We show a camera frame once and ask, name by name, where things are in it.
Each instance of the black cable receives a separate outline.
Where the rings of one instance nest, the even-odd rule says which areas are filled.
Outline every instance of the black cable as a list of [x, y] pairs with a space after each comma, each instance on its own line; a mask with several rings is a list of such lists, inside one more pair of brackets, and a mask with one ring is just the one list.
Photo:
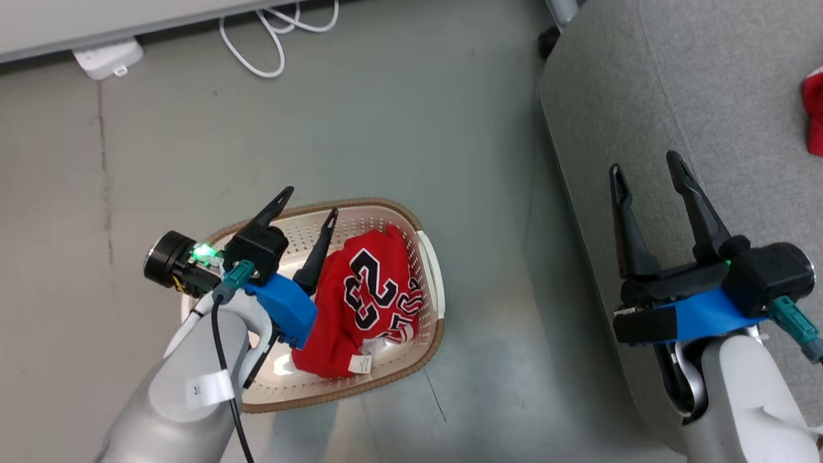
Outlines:
[[[223, 342], [220, 339], [220, 326], [217, 324], [217, 309], [220, 303], [223, 302], [223, 296], [217, 296], [212, 307], [212, 334], [214, 335], [214, 346], [217, 349], [217, 360], [220, 362], [220, 369], [227, 370], [226, 353], [223, 352]], [[240, 422], [240, 411], [237, 409], [237, 400], [234, 397], [229, 400], [231, 407], [231, 418], [235, 421], [235, 429], [237, 429], [237, 438], [240, 440], [240, 446], [243, 447], [243, 455], [246, 456], [246, 461], [254, 463], [252, 451], [249, 449], [249, 443], [246, 442], [246, 433], [243, 432], [243, 423]]]

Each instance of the teal cable connector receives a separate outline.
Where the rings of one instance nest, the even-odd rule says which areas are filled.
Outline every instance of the teal cable connector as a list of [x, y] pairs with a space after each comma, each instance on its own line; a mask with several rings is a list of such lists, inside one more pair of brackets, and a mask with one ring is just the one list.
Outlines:
[[769, 306], [769, 318], [794, 339], [809, 362], [819, 363], [823, 360], [820, 330], [803, 315], [792, 299], [781, 296], [773, 300]]
[[245, 259], [241, 260], [232, 270], [223, 275], [223, 282], [214, 288], [212, 299], [216, 301], [219, 296], [223, 296], [223, 304], [231, 301], [237, 290], [249, 282], [252, 274], [254, 274], [254, 264]]

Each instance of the white power adapter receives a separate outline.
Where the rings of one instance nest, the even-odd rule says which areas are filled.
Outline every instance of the white power adapter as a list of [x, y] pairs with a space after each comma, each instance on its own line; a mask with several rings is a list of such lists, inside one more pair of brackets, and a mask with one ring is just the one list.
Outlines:
[[128, 74], [128, 67], [143, 57], [143, 48], [134, 37], [74, 49], [72, 52], [80, 67], [96, 81], [112, 74], [117, 77], [125, 76]]

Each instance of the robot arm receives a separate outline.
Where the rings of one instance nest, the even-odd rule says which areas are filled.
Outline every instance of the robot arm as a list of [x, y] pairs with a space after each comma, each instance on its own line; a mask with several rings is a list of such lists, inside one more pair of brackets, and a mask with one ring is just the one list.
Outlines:
[[795, 306], [814, 288], [811, 262], [789, 243], [751, 248], [730, 236], [680, 155], [669, 152], [667, 164], [686, 204], [695, 262], [666, 270], [645, 244], [621, 168], [609, 171], [625, 280], [612, 323], [618, 342], [654, 349], [689, 461], [818, 462], [816, 433], [757, 328], [773, 320], [812, 363], [821, 361], [818, 330]]
[[[317, 315], [310, 296], [337, 223], [335, 208], [303, 268], [293, 279], [278, 274], [289, 241], [272, 221], [293, 191], [284, 189], [223, 250], [176, 231], [151, 248], [146, 277], [201, 299], [114, 421], [98, 462], [219, 461], [234, 429], [253, 460], [239, 418], [243, 391], [276, 341], [305, 345]], [[249, 331], [260, 338], [253, 348]]]

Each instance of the beige basket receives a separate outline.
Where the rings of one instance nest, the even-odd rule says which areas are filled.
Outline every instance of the beige basket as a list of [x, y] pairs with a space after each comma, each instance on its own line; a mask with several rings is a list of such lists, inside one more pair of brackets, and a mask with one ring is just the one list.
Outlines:
[[[291, 350], [282, 343], [275, 343], [254, 383], [243, 395], [243, 411], [246, 413], [296, 409], [370, 391], [420, 370], [440, 346], [445, 298], [437, 255], [420, 222], [400, 204], [387, 199], [354, 199], [286, 210], [274, 221], [290, 243], [281, 260], [279, 273], [291, 277], [303, 266], [323, 221], [334, 207], [340, 208], [340, 217], [329, 253], [341, 249], [347, 238], [374, 229], [382, 231], [386, 225], [393, 224], [402, 232], [409, 250], [411, 274], [420, 282], [425, 294], [418, 319], [418, 335], [411, 342], [390, 344], [376, 353], [369, 375], [332, 380], [306, 372], [284, 371], [281, 366], [289, 358]], [[245, 223], [224, 228], [209, 236], [207, 242], [222, 249]], [[180, 314], [183, 319], [196, 303], [196, 299], [183, 296]], [[256, 345], [257, 337], [254, 334], [251, 336], [252, 344]]]

